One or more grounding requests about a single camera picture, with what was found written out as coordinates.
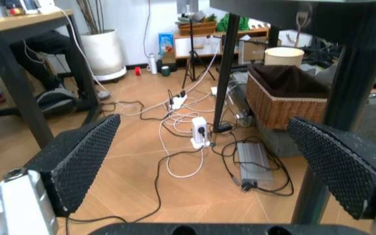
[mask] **white bottle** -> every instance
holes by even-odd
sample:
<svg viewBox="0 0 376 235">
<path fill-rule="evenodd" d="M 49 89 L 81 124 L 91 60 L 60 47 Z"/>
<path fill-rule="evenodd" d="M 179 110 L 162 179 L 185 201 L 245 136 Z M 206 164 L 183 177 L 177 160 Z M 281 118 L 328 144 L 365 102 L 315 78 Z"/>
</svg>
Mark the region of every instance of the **white bottle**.
<svg viewBox="0 0 376 235">
<path fill-rule="evenodd" d="M 152 74 L 158 73 L 158 68 L 156 67 L 156 58 L 155 54 L 149 54 L 149 65 L 147 66 L 147 71 L 150 71 Z"/>
</svg>

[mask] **black textured gripper pad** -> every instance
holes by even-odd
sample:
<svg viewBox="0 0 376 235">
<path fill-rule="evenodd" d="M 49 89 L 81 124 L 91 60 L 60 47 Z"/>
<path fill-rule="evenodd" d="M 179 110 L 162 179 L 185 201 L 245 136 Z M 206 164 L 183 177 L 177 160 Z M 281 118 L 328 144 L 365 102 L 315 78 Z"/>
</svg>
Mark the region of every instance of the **black textured gripper pad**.
<svg viewBox="0 0 376 235">
<path fill-rule="evenodd" d="M 67 217 L 81 205 L 120 124 L 112 115 L 64 131 L 25 167 L 38 171 L 56 216 Z"/>
<path fill-rule="evenodd" d="M 342 207 L 354 218 L 376 215 L 376 145 L 356 134 L 301 118 L 292 118 L 288 132 Z"/>
</svg>

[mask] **green cup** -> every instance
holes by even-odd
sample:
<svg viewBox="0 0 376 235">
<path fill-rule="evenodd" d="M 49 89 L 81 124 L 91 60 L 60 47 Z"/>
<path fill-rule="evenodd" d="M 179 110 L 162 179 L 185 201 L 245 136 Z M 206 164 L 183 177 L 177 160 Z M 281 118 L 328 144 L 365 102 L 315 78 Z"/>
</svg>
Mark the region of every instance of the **green cup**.
<svg viewBox="0 0 376 235">
<path fill-rule="evenodd" d="M 168 77 L 170 75 L 169 66 L 163 66 L 162 67 L 162 76 Z"/>
</svg>

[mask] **green plant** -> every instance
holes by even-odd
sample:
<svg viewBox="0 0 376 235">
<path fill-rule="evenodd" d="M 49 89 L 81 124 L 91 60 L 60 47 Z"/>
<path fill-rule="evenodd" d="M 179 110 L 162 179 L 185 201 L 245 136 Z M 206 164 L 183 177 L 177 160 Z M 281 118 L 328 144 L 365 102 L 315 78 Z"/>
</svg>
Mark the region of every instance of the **green plant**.
<svg viewBox="0 0 376 235">
<path fill-rule="evenodd" d="M 215 14 L 211 14 L 205 19 L 205 22 L 215 22 L 215 21 L 217 21 L 217 16 L 215 16 Z"/>
</svg>

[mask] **cardboard box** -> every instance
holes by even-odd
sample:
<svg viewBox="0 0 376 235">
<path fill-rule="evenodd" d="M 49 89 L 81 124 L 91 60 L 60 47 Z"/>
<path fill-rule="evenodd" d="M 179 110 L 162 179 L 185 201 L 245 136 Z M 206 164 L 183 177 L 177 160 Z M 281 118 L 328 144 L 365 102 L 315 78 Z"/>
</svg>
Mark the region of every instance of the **cardboard box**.
<svg viewBox="0 0 376 235">
<path fill-rule="evenodd" d="M 250 41 L 263 42 L 268 41 L 267 37 L 253 37 Z M 278 40 L 278 46 L 281 46 L 281 40 Z M 250 64 L 251 61 L 261 61 L 265 58 L 265 45 L 256 45 L 252 43 L 239 43 L 239 64 Z"/>
</svg>

